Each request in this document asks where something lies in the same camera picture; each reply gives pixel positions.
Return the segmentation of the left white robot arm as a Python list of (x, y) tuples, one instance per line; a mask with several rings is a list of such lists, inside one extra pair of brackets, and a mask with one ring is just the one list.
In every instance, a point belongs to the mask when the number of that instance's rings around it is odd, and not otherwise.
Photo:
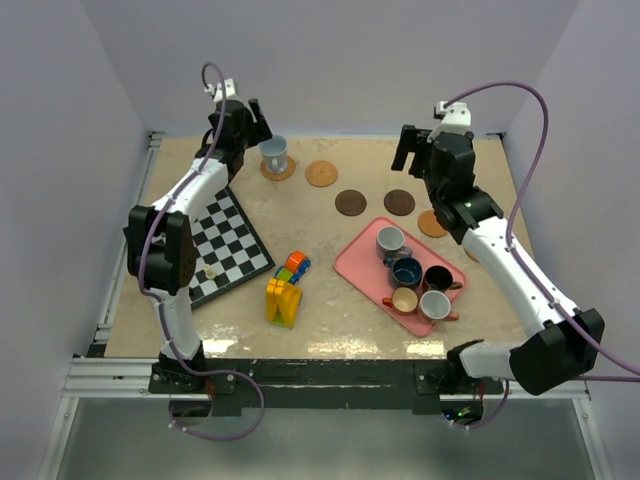
[(240, 171), (246, 150), (272, 137), (255, 98), (217, 100), (209, 121), (212, 139), (197, 150), (185, 175), (152, 205), (134, 206), (124, 228), (128, 272), (151, 299), (164, 340), (152, 378), (185, 392), (200, 390), (207, 380), (189, 298), (197, 256), (191, 225)]

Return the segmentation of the dark wooden coaster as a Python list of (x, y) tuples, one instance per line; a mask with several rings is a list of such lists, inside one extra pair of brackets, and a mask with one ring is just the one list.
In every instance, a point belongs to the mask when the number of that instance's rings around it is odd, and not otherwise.
[(407, 216), (415, 209), (414, 197), (402, 189), (389, 191), (383, 199), (386, 210), (396, 216)]
[(357, 216), (366, 209), (367, 200), (360, 191), (347, 189), (336, 195), (334, 205), (342, 215)]

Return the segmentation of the large light blue cup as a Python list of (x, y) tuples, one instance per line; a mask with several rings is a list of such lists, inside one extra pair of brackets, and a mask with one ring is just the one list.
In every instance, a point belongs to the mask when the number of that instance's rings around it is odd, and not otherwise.
[(261, 142), (259, 150), (266, 170), (271, 174), (281, 174), (288, 167), (287, 140), (274, 134), (270, 139)]

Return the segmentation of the woven rattan coaster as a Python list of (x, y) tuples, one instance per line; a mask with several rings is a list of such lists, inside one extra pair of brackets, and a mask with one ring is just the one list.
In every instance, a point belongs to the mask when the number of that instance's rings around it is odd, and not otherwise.
[(314, 187), (327, 187), (337, 180), (338, 169), (329, 161), (317, 160), (307, 166), (305, 178)]
[(291, 157), (287, 156), (287, 167), (281, 173), (272, 173), (267, 169), (267, 165), (265, 161), (260, 163), (260, 172), (261, 174), (270, 181), (283, 181), (290, 178), (296, 170), (296, 161)]
[(476, 263), (478, 262), (477, 258), (473, 254), (471, 254), (468, 250), (465, 249), (464, 251), (465, 251), (465, 254), (467, 255), (467, 257), (469, 257), (472, 261), (474, 261)]
[(426, 210), (419, 215), (418, 228), (424, 235), (430, 238), (442, 238), (448, 234), (437, 221), (433, 209)]

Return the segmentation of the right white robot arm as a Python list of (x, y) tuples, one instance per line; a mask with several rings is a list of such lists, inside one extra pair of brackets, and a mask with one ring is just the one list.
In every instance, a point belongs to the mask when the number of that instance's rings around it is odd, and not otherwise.
[(489, 273), (527, 336), (520, 345), (475, 340), (448, 351), (448, 386), (466, 393), (481, 378), (495, 377), (540, 395), (591, 371), (604, 333), (602, 316), (579, 308), (508, 236), (502, 209), (475, 184), (472, 134), (428, 135), (403, 126), (391, 168), (403, 170), (407, 156), (414, 156), (409, 173), (424, 181), (437, 222)]

